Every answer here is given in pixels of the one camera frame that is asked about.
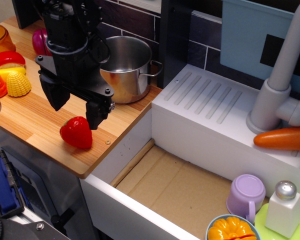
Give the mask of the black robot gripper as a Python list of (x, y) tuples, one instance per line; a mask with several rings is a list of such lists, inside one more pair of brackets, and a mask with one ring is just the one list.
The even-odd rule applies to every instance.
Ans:
[(115, 108), (114, 90), (100, 74), (100, 67), (111, 55), (107, 41), (101, 37), (86, 38), (79, 47), (58, 45), (47, 40), (52, 56), (40, 55), (41, 87), (50, 105), (59, 111), (73, 94), (86, 103), (86, 119), (96, 130)]

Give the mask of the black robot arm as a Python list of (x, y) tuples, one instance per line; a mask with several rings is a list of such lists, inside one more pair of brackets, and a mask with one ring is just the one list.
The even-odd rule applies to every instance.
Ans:
[(86, 102), (92, 130), (114, 108), (113, 88), (100, 74), (110, 59), (110, 48), (98, 30), (101, 8), (93, 0), (34, 0), (47, 31), (51, 56), (40, 55), (39, 79), (50, 105), (60, 110), (71, 95)]

